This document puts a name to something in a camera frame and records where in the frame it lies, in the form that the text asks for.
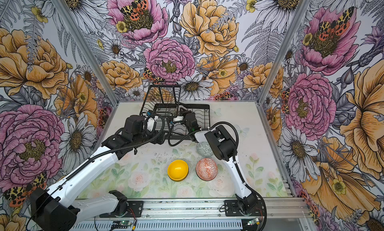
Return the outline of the green patterned bowl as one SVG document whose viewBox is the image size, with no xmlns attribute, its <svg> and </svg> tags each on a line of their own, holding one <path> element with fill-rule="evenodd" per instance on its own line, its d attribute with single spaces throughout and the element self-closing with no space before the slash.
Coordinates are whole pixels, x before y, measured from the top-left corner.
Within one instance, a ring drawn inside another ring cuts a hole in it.
<svg viewBox="0 0 384 231">
<path fill-rule="evenodd" d="M 208 142 L 199 142 L 197 144 L 197 153 L 204 158 L 210 158 L 214 155 Z"/>
</svg>

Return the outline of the yellow bowl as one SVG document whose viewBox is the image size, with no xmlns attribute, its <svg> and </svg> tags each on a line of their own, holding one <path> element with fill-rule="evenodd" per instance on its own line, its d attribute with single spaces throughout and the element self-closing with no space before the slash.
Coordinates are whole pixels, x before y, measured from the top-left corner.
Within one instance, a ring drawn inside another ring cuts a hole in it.
<svg viewBox="0 0 384 231">
<path fill-rule="evenodd" d="M 189 166 L 184 160 L 175 160 L 168 166 L 167 174 L 172 181 L 181 182 L 188 176 Z"/>
</svg>

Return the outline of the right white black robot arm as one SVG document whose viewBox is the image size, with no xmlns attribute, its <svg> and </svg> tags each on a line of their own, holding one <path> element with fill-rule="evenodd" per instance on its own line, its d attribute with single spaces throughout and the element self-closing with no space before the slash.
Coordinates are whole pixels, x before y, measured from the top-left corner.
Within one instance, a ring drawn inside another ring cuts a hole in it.
<svg viewBox="0 0 384 231">
<path fill-rule="evenodd" d="M 247 183 L 238 159 L 239 134 L 236 128 L 226 121 L 219 121 L 211 127 L 202 128 L 198 125 L 196 115 L 192 111 L 183 110 L 181 117 L 173 123 L 180 122 L 188 131 L 181 141 L 189 139 L 197 143 L 208 143 L 213 154 L 221 160 L 230 173 L 234 183 L 238 209 L 244 216 L 250 215 L 262 197 Z"/>
</svg>

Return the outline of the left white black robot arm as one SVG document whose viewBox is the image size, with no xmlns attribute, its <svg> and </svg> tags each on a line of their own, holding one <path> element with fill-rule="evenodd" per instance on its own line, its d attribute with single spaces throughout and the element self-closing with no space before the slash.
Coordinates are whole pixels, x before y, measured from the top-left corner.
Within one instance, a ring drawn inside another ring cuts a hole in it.
<svg viewBox="0 0 384 231">
<path fill-rule="evenodd" d="M 30 197 L 31 220 L 42 231 L 68 231 L 75 224 L 102 214 L 125 215 L 129 205 L 127 197 L 119 191 L 110 191 L 104 197 L 80 203 L 75 200 L 102 172 L 127 153 L 137 152 L 147 143 L 156 143 L 165 124 L 165 119 L 156 113 L 148 117 L 128 117 L 124 127 L 104 140 L 94 154 L 61 181 L 33 191 Z"/>
</svg>

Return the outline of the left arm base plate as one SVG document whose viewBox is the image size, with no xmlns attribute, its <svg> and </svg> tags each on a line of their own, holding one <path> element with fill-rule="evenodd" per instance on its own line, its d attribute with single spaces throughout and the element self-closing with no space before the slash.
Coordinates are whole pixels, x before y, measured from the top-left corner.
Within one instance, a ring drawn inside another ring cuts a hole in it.
<svg viewBox="0 0 384 231">
<path fill-rule="evenodd" d="M 119 205 L 113 212 L 99 215 L 100 218 L 140 218 L 142 216 L 143 201 L 127 201 Z"/>
</svg>

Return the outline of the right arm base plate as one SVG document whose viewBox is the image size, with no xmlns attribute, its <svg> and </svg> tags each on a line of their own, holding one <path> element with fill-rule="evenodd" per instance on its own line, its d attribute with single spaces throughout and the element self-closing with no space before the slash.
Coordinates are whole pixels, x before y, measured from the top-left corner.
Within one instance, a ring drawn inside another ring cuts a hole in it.
<svg viewBox="0 0 384 231">
<path fill-rule="evenodd" d="M 265 204 L 261 201 L 248 206 L 238 200 L 224 200 L 224 212 L 226 217 L 264 217 L 266 215 Z"/>
</svg>

